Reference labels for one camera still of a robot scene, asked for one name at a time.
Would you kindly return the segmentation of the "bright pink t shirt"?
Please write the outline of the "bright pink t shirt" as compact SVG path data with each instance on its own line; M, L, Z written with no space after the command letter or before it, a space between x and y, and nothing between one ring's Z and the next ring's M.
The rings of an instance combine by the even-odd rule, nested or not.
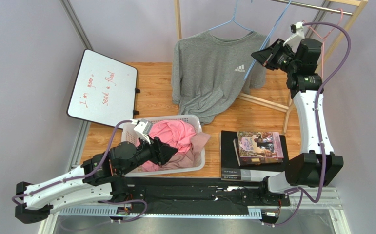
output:
M178 148L178 152L186 152L189 148L190 138L196 135L194 127L182 120L164 120L153 125L149 136L159 137L163 143ZM156 165L151 161L142 164L144 172L159 171L164 165Z

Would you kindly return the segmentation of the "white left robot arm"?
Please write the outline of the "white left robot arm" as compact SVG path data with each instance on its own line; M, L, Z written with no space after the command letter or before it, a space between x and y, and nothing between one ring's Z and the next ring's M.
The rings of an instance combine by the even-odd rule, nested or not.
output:
M85 161L82 165L52 180L16 185L15 218L24 224L45 220L50 214L88 202L123 203L130 192L125 175L149 161L167 163L178 149L158 137L139 146L125 141Z

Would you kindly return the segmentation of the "dusty pink t shirt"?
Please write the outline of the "dusty pink t shirt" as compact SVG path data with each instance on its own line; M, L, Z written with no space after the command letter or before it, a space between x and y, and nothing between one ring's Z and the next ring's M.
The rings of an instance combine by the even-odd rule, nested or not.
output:
M189 148L186 152L177 152L172 156L170 161L160 167L160 171L185 169L194 167L195 159L200 157L201 151L210 140L211 136L201 132L190 138Z

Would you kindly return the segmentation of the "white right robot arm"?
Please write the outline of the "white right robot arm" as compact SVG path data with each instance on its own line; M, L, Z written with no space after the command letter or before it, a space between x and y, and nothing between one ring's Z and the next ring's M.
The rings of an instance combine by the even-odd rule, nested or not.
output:
M322 188L343 168L343 157L335 154L324 122L323 81L316 73L321 52L322 43L315 39L302 39L295 52L277 39L268 48L251 54L266 69L280 69L287 74L287 88L300 124L300 154L289 160L284 172L265 178L271 193L297 186Z

